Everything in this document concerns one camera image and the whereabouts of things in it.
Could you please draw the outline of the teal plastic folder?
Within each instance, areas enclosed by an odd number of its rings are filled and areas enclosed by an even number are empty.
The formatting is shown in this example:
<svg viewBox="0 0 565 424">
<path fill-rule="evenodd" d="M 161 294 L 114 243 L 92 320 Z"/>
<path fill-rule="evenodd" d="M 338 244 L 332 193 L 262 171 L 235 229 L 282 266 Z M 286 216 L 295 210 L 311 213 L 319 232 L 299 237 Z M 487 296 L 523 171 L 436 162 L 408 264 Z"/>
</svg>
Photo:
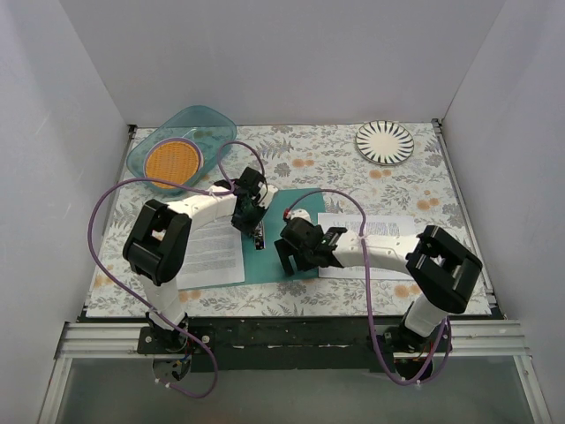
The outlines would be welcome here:
<svg viewBox="0 0 565 424">
<path fill-rule="evenodd" d="M 305 255 L 290 245 L 292 241 L 300 241 L 302 247 L 313 249 L 313 242 L 308 241 L 311 232 L 305 228 L 288 231 L 283 220 L 288 206 L 304 194 L 308 196 L 292 210 L 305 210 L 313 224 L 317 223 L 318 214 L 326 211 L 322 193 L 314 193 L 312 188 L 281 190 L 263 218 L 262 249 L 256 247 L 252 237 L 234 228 L 229 216 L 217 218 L 197 230 L 192 228 L 185 260 L 177 274 L 177 287 L 195 290 L 316 277 L 317 268 L 308 265 Z"/>
</svg>

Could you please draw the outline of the metal folder clip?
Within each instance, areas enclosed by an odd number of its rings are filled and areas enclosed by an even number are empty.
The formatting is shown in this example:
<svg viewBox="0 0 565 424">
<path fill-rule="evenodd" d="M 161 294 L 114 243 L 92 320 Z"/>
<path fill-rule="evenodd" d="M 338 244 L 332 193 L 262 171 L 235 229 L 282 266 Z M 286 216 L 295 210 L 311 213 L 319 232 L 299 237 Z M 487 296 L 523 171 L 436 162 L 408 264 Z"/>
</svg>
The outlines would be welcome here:
<svg viewBox="0 0 565 424">
<path fill-rule="evenodd" d="M 265 226 L 263 221 L 260 221 L 255 227 L 252 239 L 256 250 L 263 250 L 265 248 Z"/>
</svg>

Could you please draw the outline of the printed paper sheet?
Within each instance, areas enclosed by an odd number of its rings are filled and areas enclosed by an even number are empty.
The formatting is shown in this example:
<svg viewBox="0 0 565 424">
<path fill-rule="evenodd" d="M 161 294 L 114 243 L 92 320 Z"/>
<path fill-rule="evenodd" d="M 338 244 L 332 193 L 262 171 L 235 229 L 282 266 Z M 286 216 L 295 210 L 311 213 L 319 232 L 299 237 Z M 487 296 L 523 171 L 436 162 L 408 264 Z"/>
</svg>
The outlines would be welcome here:
<svg viewBox="0 0 565 424">
<path fill-rule="evenodd" d="M 345 227 L 358 234 L 360 223 L 361 216 L 333 213 L 318 214 L 318 224 L 322 226 L 323 230 L 327 230 L 329 227 Z M 414 218 L 412 216 L 368 216 L 366 218 L 364 234 L 390 237 L 416 235 Z M 347 269 L 324 268 L 319 269 L 319 277 L 343 279 L 364 278 L 365 269 L 363 266 Z M 371 269 L 371 278 L 377 280 L 412 279 L 411 276 L 405 273 L 378 268 Z"/>
<path fill-rule="evenodd" d="M 179 290 L 239 284 L 244 280 L 241 234 L 229 218 L 191 231 L 185 260 L 177 274 Z"/>
</svg>

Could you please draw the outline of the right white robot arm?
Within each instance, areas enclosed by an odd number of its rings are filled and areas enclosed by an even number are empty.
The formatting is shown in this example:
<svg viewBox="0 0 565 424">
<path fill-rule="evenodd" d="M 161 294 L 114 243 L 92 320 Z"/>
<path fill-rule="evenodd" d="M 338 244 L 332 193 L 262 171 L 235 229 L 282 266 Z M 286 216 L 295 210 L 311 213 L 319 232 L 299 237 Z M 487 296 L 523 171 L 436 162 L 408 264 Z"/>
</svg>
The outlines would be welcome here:
<svg viewBox="0 0 565 424">
<path fill-rule="evenodd" d="M 290 219 L 275 242 L 287 276 L 317 268 L 347 269 L 370 265 L 411 276 L 421 290 L 396 329 L 391 346 L 405 352 L 423 349 L 450 314 L 466 311 L 483 264 L 439 226 L 410 236 L 361 237 L 344 227 L 327 231 L 302 217 Z"/>
</svg>

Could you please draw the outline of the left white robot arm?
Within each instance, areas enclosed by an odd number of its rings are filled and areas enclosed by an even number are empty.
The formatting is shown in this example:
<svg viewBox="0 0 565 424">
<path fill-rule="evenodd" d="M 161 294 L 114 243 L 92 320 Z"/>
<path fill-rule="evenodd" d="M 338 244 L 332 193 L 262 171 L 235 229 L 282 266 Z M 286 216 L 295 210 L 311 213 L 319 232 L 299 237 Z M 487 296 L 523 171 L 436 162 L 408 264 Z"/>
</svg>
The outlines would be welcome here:
<svg viewBox="0 0 565 424">
<path fill-rule="evenodd" d="M 239 178 L 220 180 L 180 201 L 147 201 L 133 225 L 123 257 L 142 283 L 151 337 L 170 353 L 187 345 L 188 318 L 179 299 L 177 274 L 185 262 L 189 236 L 219 218 L 252 236 L 278 188 L 247 167 Z"/>
</svg>

